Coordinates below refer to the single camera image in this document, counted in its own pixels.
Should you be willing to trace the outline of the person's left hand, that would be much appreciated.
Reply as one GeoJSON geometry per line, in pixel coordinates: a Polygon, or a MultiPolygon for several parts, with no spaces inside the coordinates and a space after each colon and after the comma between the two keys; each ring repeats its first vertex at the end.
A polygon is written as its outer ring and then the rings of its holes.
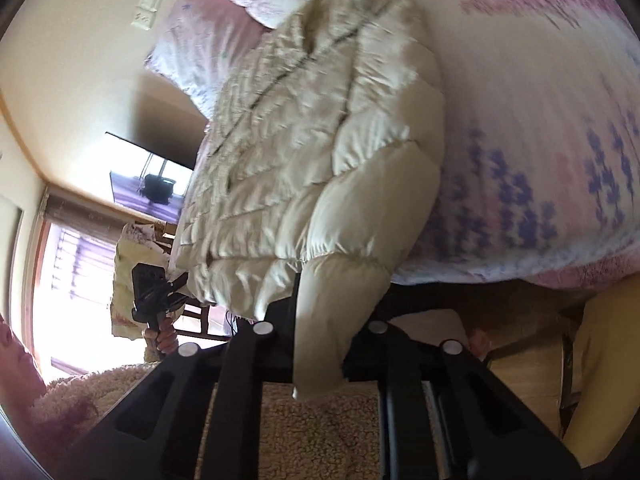
{"type": "Polygon", "coordinates": [[[144,362],[154,363],[161,361],[165,356],[178,348],[178,334],[176,332],[175,318],[168,316],[160,322],[158,330],[147,327],[143,332],[146,347],[144,349],[144,362]]]}

